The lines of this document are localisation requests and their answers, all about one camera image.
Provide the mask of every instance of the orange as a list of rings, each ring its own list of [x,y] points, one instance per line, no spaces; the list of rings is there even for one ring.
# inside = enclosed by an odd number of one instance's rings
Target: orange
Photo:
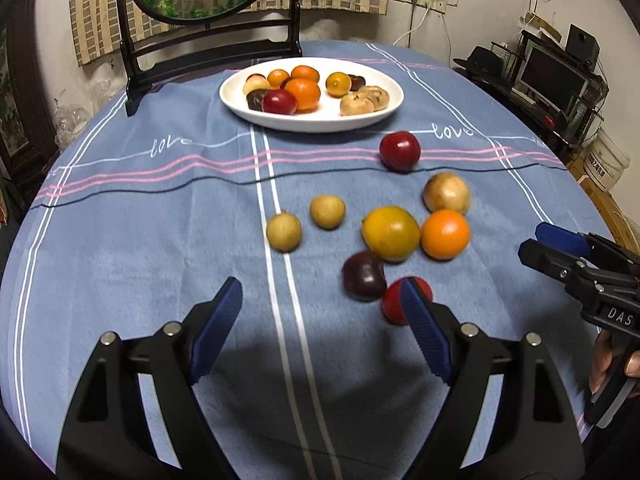
[[[291,71],[291,77],[300,77],[302,79],[309,79],[314,83],[320,82],[320,74],[315,68],[311,68],[307,65],[298,65]]]
[[[271,85],[271,88],[276,89],[280,88],[280,85],[287,77],[289,77],[289,72],[281,68],[277,68],[276,70],[271,70],[271,72],[269,72],[267,81]]]
[[[284,89],[296,98],[299,112],[309,112],[318,106],[320,87],[313,81],[293,78]]]
[[[351,77],[344,72],[334,72],[326,79],[324,84],[331,97],[342,97],[351,90]]]
[[[434,260],[451,260],[465,250],[471,240],[471,229],[457,211],[441,209],[422,224],[420,244]]]

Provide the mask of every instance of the computer monitor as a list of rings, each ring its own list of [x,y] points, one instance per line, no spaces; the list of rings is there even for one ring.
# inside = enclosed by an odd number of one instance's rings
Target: computer monitor
[[[574,69],[537,45],[532,46],[518,79],[546,104],[567,114],[571,113],[574,96],[581,96],[588,84]]]

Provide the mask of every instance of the finger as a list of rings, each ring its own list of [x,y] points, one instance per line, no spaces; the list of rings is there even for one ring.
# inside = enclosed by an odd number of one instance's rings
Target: finger
[[[625,374],[640,379],[640,351],[635,352],[626,363]]]
[[[600,332],[594,343],[594,354],[598,362],[598,370],[605,372],[607,368],[611,366],[611,360],[613,359],[611,349],[611,332],[603,330]]]
[[[638,395],[640,395],[640,381],[638,381],[636,383],[636,386],[634,386],[634,389],[631,390],[631,393],[629,394],[629,399],[633,398],[633,397],[637,397]]]
[[[589,389],[592,394],[600,389],[606,376],[607,375],[598,368],[598,362],[594,360],[591,363],[591,373],[589,375]]]

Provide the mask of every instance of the tablecloth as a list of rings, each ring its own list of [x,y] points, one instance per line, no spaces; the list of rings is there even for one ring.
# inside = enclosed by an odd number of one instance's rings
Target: tablecloth
[[[405,48],[303,43],[306,56],[356,60],[395,78],[401,108],[363,131],[287,134],[227,110],[224,71],[169,82],[128,118],[124,96],[87,126],[54,165],[18,233],[0,292],[0,385],[8,413],[53,466],[68,402],[99,335],[150,335],[210,300],[227,276],[244,305],[212,373],[194,388],[242,479],[400,478],[447,388],[430,374],[409,327],[377,303],[350,300],[343,261],[364,248],[360,222],[399,205],[422,222],[427,179],[451,170],[468,182],[473,237],[456,259],[416,251],[386,267],[415,274],[460,321],[489,335],[538,332],[550,348],[584,434],[581,391],[595,328],[561,284],[520,265],[519,244],[541,221],[609,237],[560,161],[516,117],[462,76]],[[389,173],[380,139],[413,132],[417,171]],[[317,194],[347,205],[335,232],[308,218]],[[303,223],[300,248],[268,246],[281,210]],[[145,408],[160,457],[176,463],[148,378]],[[484,451],[497,406],[492,380],[466,462]]]

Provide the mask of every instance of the white wall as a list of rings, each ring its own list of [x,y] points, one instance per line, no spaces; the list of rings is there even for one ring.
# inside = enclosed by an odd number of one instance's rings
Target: white wall
[[[465,58],[476,44],[491,45],[491,40],[507,41],[517,29],[518,18],[528,0],[460,0],[457,7],[447,8],[446,20],[452,44],[452,57]],[[415,11],[414,27],[420,22],[424,9]],[[393,43],[409,27],[410,5],[391,1],[386,16],[374,16],[334,10],[303,11],[303,40],[336,39]],[[38,53],[44,85],[51,110],[54,98],[60,104],[79,104],[89,113],[93,102],[88,85],[98,75],[123,77],[119,53],[105,60],[78,67],[74,54],[68,0],[36,0]],[[183,52],[180,46],[173,55]],[[440,14],[427,16],[422,27],[412,35],[412,48],[430,54],[446,63],[449,43]],[[113,61],[114,70],[110,67]]]
[[[600,61],[610,86],[602,127],[632,159],[612,195],[623,213],[640,223],[640,35],[618,0],[546,1],[539,0],[538,13],[562,34],[562,44],[572,23],[600,44]]]

